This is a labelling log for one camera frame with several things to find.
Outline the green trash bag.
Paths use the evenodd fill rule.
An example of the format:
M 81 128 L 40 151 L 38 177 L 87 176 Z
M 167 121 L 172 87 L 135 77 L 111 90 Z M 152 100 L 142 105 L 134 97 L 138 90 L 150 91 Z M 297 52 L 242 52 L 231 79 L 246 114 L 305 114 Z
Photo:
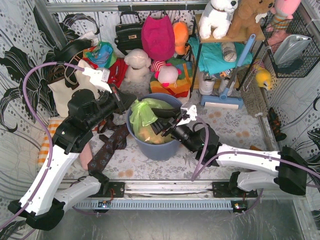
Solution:
M 138 140 L 153 145 L 166 144 L 173 139 L 171 135 L 161 136 L 161 134 L 155 134 L 151 124 L 155 123 L 158 117 L 152 111 L 152 108 L 167 110 L 173 107 L 163 100 L 154 98 L 145 98 L 141 101 L 135 100 L 131 105 L 131 115 L 129 116 L 129 124 L 134 133 L 134 136 Z

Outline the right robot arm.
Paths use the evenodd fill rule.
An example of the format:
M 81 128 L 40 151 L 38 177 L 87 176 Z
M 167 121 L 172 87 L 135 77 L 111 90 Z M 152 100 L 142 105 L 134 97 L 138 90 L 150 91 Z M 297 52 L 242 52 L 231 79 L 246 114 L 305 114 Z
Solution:
M 303 196 L 307 186 L 307 163 L 292 148 L 281 151 L 257 151 L 236 148 L 220 143 L 219 136 L 208 125 L 195 130 L 187 123 L 197 121 L 197 109 L 152 108 L 157 117 L 151 124 L 156 135 L 171 136 L 190 152 L 196 153 L 198 163 L 203 167 L 234 166 L 247 169 L 232 173 L 228 191 L 242 194 L 256 189 L 277 189 L 285 193 Z

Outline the blue trash bin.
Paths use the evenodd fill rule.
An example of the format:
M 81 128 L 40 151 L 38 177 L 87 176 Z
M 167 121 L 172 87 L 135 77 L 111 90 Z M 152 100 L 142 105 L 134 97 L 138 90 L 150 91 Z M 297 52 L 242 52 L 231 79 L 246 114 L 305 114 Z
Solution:
M 144 97 L 139 98 L 138 100 L 141 101 L 143 99 L 156 99 L 167 102 L 174 108 L 179 108 L 182 105 L 182 102 L 177 99 L 176 97 L 165 94 L 165 93 L 151 93 Z M 154 161 L 167 161 L 172 158 L 177 151 L 179 150 L 181 143 L 178 140 L 173 139 L 170 142 L 163 143 L 163 144 L 149 144 L 139 140 L 133 131 L 133 128 L 130 124 L 130 116 L 132 114 L 132 110 L 129 109 L 126 114 L 126 125 L 130 135 L 134 138 L 135 142 L 137 143 L 138 148 L 140 151 L 148 158 Z

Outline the cream canvas tote bag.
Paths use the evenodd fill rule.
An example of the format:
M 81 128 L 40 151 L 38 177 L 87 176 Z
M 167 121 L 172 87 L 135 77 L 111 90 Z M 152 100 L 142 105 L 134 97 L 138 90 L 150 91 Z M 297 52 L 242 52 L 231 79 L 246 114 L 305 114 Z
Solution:
M 57 113 L 62 118 L 69 116 L 69 106 L 71 106 L 71 112 L 75 113 L 83 106 L 85 100 L 90 101 L 100 97 L 97 87 L 90 82 L 89 76 L 84 75 L 80 70 L 76 70 L 74 74 L 79 84 L 75 89 L 66 86 L 64 76 L 62 80 L 48 85 L 53 91 Z

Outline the red cloth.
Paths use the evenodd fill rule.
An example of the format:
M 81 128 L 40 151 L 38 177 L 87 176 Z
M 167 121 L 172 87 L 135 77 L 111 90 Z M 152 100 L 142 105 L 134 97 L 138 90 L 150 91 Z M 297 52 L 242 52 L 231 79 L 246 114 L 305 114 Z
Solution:
M 119 88 L 125 78 L 128 65 L 123 58 L 118 58 L 115 63 L 109 68 L 108 84 L 114 84 Z

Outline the brown floral cloth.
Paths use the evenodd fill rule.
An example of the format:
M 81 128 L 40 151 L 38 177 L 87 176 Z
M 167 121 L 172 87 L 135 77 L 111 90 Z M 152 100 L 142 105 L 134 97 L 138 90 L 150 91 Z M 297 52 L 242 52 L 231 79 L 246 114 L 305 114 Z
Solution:
M 111 160 L 115 151 L 126 148 L 129 130 L 125 123 L 116 125 L 113 122 L 113 117 L 110 116 L 105 119 L 105 124 L 102 127 L 100 123 L 98 124 L 97 133 L 99 134 L 99 139 L 104 142 L 104 145 L 87 165 L 90 174 L 95 172 L 101 173 Z

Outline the pink head plush doll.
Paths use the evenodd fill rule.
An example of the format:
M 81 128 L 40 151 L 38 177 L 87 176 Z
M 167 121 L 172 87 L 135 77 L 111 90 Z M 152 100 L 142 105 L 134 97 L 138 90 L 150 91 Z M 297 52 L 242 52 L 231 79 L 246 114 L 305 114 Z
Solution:
M 151 77 L 151 82 L 157 80 L 162 87 L 169 87 L 173 85 L 174 88 L 177 87 L 177 79 L 182 71 L 172 65 L 171 63 L 166 63 L 165 61 L 154 60 L 151 63 L 150 70 L 153 73 Z

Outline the black leather handbag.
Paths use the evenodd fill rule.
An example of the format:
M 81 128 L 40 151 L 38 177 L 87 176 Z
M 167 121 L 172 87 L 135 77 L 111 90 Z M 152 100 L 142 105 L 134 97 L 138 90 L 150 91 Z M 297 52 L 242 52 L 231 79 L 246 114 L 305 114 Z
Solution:
M 124 15 L 135 15 L 138 22 L 123 24 L 122 17 Z M 117 49 L 125 56 L 128 54 L 128 51 L 143 49 L 143 24 L 144 22 L 136 11 L 123 11 L 120 14 L 120 22 L 115 26 L 116 38 L 114 39 L 114 43 L 116 44 Z

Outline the teal folded cloth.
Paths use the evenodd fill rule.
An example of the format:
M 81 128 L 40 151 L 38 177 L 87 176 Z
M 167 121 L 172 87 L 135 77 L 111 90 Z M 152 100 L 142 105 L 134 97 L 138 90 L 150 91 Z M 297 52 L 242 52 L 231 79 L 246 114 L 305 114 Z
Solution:
M 198 56 L 199 41 L 195 37 L 191 37 L 188 40 L 189 45 L 192 47 L 194 57 Z M 201 47 L 201 53 L 198 62 L 198 68 L 201 72 L 207 72 L 210 75 L 223 72 L 225 70 L 233 69 L 237 66 L 238 58 L 240 57 L 245 45 L 242 43 L 234 42 L 235 50 L 237 54 L 237 60 L 235 62 L 226 62 L 223 58 L 221 43 L 204 43 Z M 243 65 L 248 65 L 253 59 L 252 53 L 248 52 Z

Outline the orange plush toy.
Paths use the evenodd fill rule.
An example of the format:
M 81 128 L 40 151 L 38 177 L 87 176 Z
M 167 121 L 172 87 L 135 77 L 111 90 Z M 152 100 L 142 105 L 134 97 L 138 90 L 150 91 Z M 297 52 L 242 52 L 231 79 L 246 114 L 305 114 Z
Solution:
M 175 22 L 172 27 L 174 32 L 174 50 L 178 55 L 185 55 L 190 48 L 186 46 L 189 38 L 188 26 L 185 22 L 179 21 Z

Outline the yellow plush duck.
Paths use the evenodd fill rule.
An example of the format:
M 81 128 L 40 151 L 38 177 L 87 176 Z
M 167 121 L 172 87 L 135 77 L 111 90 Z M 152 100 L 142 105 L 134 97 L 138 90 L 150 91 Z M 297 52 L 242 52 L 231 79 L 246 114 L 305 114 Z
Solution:
M 262 61 L 256 61 L 252 66 L 253 74 L 257 85 L 260 88 L 265 88 L 267 91 L 271 89 L 272 76 L 270 72 L 265 68 L 265 65 Z

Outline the white plush dog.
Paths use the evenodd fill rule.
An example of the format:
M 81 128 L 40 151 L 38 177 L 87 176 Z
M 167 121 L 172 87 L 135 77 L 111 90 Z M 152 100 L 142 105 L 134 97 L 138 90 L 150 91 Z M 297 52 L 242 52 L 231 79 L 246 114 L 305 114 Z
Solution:
M 220 40 L 227 35 L 238 0 L 210 0 L 202 12 L 199 36 L 202 40 L 213 38 Z

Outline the brown teddy bear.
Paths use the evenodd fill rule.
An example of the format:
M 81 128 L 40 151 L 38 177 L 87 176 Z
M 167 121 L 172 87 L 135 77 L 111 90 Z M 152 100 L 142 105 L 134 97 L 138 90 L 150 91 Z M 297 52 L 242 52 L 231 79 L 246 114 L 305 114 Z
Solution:
M 247 37 L 252 34 L 257 36 L 261 30 L 260 19 L 263 17 L 260 15 L 267 14 L 274 6 L 274 2 L 274 0 L 242 0 L 233 14 L 227 36 L 235 38 L 242 28 L 246 30 Z

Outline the pink plush toy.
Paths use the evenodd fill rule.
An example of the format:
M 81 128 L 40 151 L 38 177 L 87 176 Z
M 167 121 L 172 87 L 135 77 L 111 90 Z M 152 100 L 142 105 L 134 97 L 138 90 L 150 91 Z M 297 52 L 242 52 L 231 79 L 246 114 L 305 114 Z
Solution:
M 266 26 L 267 32 L 274 30 L 286 30 L 293 17 L 293 13 L 297 10 L 301 0 L 275 0 L 274 7 L 271 9 L 273 17 Z

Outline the blue handled broom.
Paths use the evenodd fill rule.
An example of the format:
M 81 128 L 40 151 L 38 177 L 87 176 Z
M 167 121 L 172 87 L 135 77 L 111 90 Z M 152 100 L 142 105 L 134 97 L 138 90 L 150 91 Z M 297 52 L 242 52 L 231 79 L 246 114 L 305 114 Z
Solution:
M 231 75 L 228 84 L 224 88 L 224 90 L 219 94 L 216 95 L 203 95 L 201 97 L 200 105 L 204 107 L 214 107 L 214 108 L 224 108 L 224 109 L 234 109 L 238 110 L 241 109 L 244 105 L 244 101 L 240 97 L 230 97 L 228 96 L 228 92 L 231 89 L 231 85 L 233 82 L 236 81 L 237 73 L 240 67 L 243 65 L 246 55 L 250 51 L 254 41 L 256 39 L 256 35 L 253 33 L 248 38 L 248 41 L 237 61 L 236 68 Z

